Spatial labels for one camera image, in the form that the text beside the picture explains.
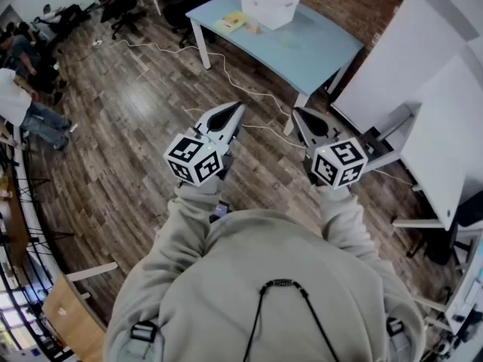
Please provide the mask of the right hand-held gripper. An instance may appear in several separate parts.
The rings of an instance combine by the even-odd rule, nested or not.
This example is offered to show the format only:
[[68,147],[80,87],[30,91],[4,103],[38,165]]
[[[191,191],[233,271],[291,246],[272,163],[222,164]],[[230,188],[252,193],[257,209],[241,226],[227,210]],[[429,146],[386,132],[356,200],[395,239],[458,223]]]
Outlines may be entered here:
[[368,157],[356,138],[314,109],[296,107],[291,120],[306,147],[303,168],[311,183],[340,189],[359,181]]

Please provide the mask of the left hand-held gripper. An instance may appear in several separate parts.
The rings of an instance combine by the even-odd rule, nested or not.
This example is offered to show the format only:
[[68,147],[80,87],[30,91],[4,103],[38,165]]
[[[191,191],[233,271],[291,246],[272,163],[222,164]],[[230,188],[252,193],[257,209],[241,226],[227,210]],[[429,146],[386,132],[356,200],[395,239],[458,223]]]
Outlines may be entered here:
[[172,174],[195,187],[223,177],[233,156],[230,145],[238,136],[246,110],[242,102],[224,103],[206,111],[195,125],[175,136],[163,158]]

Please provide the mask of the white plastic basket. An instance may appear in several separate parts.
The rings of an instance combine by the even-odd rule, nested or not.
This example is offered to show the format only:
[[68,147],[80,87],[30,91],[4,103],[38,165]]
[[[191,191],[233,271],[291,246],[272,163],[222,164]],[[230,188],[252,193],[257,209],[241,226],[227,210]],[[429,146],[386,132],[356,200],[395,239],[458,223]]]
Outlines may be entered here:
[[299,0],[241,0],[241,9],[259,24],[276,30],[290,23]]

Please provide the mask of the person's right forearm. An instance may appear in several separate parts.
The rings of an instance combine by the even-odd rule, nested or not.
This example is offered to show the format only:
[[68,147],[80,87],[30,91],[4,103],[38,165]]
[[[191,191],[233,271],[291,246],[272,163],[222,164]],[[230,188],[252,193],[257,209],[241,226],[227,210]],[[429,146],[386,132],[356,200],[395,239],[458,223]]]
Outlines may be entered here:
[[319,196],[322,237],[367,264],[379,262],[357,196],[347,187],[316,186],[315,190]]

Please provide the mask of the person's left forearm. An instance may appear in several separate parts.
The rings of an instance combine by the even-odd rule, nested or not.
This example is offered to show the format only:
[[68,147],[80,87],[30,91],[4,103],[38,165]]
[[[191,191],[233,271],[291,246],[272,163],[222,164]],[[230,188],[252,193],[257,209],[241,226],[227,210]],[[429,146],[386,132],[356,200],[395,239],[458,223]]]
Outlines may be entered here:
[[221,183],[215,176],[200,187],[183,183],[175,188],[175,198],[168,202],[168,218],[144,259],[146,269],[181,273],[202,257]]

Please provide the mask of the small screen device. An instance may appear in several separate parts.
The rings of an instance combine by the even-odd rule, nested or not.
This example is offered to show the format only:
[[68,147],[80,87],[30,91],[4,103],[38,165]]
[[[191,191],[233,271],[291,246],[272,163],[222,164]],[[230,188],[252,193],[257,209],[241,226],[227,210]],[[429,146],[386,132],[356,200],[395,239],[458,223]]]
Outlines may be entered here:
[[230,212],[231,210],[229,209],[229,204],[224,201],[219,201],[219,204],[216,206],[214,212],[210,215],[209,221],[210,223],[216,222]]

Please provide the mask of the light blue table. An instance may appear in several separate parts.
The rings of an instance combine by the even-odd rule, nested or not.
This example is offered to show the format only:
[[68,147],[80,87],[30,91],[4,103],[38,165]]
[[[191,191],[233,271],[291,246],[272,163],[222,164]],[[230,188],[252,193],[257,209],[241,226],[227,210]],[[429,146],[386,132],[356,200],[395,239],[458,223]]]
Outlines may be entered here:
[[[260,24],[257,35],[243,27],[231,33],[214,28],[217,20],[241,9],[241,0],[210,0],[186,13],[203,66],[211,67],[202,33],[203,29],[208,29],[283,78],[298,92],[297,107],[304,107],[326,81],[331,82],[328,90],[333,91],[363,47],[346,30],[301,3],[293,20],[276,30]],[[278,40],[285,36],[297,38],[302,48],[294,51],[281,48]]]

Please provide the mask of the person's grey hoodie torso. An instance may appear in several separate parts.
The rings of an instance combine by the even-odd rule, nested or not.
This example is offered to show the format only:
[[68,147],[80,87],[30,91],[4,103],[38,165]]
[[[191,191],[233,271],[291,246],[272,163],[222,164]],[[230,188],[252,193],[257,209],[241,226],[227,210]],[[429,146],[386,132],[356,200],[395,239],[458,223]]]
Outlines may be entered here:
[[[390,262],[361,261],[274,210],[211,223],[202,257],[126,278],[104,362],[420,362],[421,313]],[[387,318],[403,336],[390,339]],[[153,343],[130,338],[141,321]]]

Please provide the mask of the large white partition panel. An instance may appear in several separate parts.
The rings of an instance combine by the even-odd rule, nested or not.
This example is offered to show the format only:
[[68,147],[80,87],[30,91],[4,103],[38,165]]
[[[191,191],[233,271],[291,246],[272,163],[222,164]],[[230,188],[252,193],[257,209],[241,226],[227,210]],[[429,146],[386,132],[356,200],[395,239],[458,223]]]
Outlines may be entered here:
[[478,34],[449,0],[404,0],[334,108],[364,133]]

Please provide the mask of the green and yellow book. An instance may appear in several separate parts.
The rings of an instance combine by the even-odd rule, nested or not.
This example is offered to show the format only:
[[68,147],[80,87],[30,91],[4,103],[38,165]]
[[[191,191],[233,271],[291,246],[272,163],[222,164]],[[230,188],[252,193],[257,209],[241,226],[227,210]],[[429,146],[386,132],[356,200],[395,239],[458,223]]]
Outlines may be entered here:
[[214,23],[214,28],[221,32],[231,33],[246,23],[247,15],[241,11],[233,11],[217,20]]

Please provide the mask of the black office chair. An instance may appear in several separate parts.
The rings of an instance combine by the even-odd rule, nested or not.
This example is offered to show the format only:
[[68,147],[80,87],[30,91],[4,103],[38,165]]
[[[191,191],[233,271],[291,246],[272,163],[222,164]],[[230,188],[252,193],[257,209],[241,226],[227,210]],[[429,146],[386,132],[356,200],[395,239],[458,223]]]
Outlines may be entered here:
[[105,23],[109,20],[115,20],[111,25],[112,40],[116,40],[116,36],[119,30],[126,26],[132,32],[137,32],[138,28],[136,22],[146,16],[146,12],[136,11],[134,9],[137,6],[137,0],[108,0],[103,6],[103,13],[101,16],[101,23]]
[[162,14],[167,23],[171,26],[171,31],[177,33],[181,29],[185,29],[183,37],[178,45],[181,49],[185,48],[188,37],[192,34],[192,24],[186,13],[203,5],[210,0],[176,0],[174,3],[167,5]]

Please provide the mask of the black metal railing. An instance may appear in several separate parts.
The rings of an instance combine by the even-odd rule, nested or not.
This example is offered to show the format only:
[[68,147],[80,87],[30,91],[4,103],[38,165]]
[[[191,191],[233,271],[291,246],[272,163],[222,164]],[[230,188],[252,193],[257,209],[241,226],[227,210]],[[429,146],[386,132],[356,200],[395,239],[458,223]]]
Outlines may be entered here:
[[43,184],[26,175],[22,152],[0,143],[0,334],[9,358],[67,362],[72,351],[42,313],[56,279],[32,193]]

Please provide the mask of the wooden desk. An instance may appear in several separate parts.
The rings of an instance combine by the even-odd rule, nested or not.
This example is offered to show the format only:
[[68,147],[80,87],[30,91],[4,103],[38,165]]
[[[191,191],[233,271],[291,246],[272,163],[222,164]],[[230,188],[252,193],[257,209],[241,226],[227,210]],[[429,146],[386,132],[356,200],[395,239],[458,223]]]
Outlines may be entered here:
[[64,274],[54,282],[42,311],[81,362],[103,362],[106,327]]

